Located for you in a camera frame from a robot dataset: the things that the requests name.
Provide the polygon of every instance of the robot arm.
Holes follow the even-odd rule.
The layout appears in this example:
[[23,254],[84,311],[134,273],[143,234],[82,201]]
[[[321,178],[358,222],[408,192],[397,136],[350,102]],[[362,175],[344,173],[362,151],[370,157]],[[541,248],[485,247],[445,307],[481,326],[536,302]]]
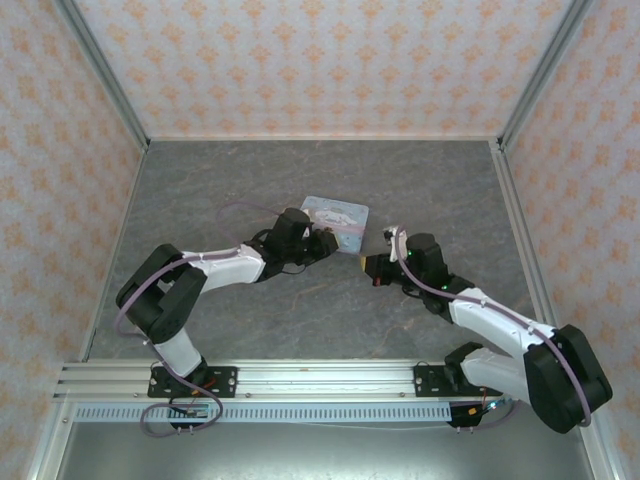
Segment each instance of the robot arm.
[[[509,310],[468,280],[450,273],[433,235],[416,234],[403,245],[402,236],[394,241],[396,233],[396,227],[385,231],[385,238],[392,244],[391,254],[363,259],[363,268],[374,286],[400,284],[405,293],[420,298],[430,312],[480,334],[508,354],[494,353],[474,342],[456,349],[445,358],[446,381],[454,388],[471,384],[504,392],[529,403],[553,430],[568,432],[583,420],[583,406],[546,340],[567,360],[590,412],[611,399],[611,386],[579,329],[571,325],[556,329]],[[406,259],[410,273],[420,282],[442,295],[422,289],[416,294],[417,287],[400,267],[398,257]],[[499,311],[487,308],[488,303],[497,305]],[[520,321],[516,323],[510,316]]]
[[173,245],[161,245],[122,287],[116,304],[122,308],[161,268],[180,259],[191,259],[147,288],[126,316],[176,374],[195,385],[205,385],[207,363],[184,328],[198,297],[233,283],[262,282],[281,273],[286,264],[308,266],[338,249],[333,233],[312,231],[311,227],[304,212],[287,208],[272,229],[259,232],[237,248],[192,253],[181,252]]

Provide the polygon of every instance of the orange floral wallpaper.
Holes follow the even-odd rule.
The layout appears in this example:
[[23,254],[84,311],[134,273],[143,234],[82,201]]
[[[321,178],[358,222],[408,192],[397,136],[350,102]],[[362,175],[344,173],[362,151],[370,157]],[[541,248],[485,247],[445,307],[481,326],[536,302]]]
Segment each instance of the orange floral wallpaper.
[[151,137],[497,135],[570,0],[79,0]]
[[640,472],[640,9],[597,1],[510,155],[561,318],[612,381]]
[[24,478],[139,152],[51,0],[0,4],[0,465]]

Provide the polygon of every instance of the white label strip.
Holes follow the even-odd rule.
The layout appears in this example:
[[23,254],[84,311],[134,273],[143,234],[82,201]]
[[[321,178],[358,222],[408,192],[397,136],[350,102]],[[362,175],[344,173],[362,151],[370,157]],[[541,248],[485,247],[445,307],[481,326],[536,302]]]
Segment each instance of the white label strip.
[[[140,403],[80,403],[74,421],[80,423],[126,423],[140,420],[148,405]],[[147,422],[204,422],[217,413],[212,403],[196,403],[198,418],[167,408],[155,408]],[[224,423],[385,423],[446,422],[451,420],[447,402],[407,403],[230,403],[219,420]]]

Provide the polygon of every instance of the patterned wallpaper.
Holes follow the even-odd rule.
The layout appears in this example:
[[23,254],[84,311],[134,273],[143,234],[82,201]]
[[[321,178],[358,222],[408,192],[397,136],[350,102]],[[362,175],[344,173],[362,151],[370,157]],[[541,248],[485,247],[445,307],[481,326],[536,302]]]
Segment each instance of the patterned wallpaper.
[[147,135],[497,135],[570,0],[79,0]]
[[510,161],[559,314],[585,331],[613,384],[617,446],[636,474],[638,139],[638,2],[596,1],[519,135]]
[[0,4],[0,464],[24,478],[139,153],[51,0]]

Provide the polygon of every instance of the black mounting plate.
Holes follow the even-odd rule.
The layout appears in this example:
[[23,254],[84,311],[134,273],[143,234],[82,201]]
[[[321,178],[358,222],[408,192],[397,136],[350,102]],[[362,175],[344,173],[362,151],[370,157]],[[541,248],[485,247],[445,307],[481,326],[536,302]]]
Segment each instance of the black mounting plate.
[[[238,386],[237,367],[207,367],[206,378],[215,382],[208,390],[219,398],[234,398]],[[151,368],[151,380],[147,390],[149,398],[191,397],[191,389],[178,382],[162,366]]]
[[[416,365],[413,367],[413,386],[416,397],[479,397],[484,387],[466,383],[453,388],[445,376],[444,365]],[[487,388],[487,397],[499,397],[502,392]]]

